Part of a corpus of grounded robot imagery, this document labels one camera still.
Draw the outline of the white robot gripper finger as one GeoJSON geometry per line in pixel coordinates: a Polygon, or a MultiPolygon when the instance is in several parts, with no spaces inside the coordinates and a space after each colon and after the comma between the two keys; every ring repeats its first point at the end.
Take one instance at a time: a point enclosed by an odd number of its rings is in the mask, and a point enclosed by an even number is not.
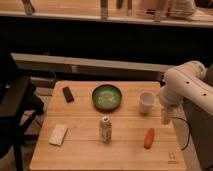
{"type": "Polygon", "coordinates": [[[161,109],[161,123],[169,124],[173,117],[173,109],[172,108],[162,108],[161,109]]]}

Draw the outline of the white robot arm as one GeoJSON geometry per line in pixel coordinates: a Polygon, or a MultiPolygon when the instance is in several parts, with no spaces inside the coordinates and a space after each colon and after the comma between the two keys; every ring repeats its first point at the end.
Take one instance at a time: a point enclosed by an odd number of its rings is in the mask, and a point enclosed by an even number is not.
{"type": "Polygon", "coordinates": [[[199,61],[189,61],[164,73],[165,85],[159,92],[161,123],[168,124],[173,110],[186,98],[213,116],[213,87],[203,81],[207,69],[199,61]]]}

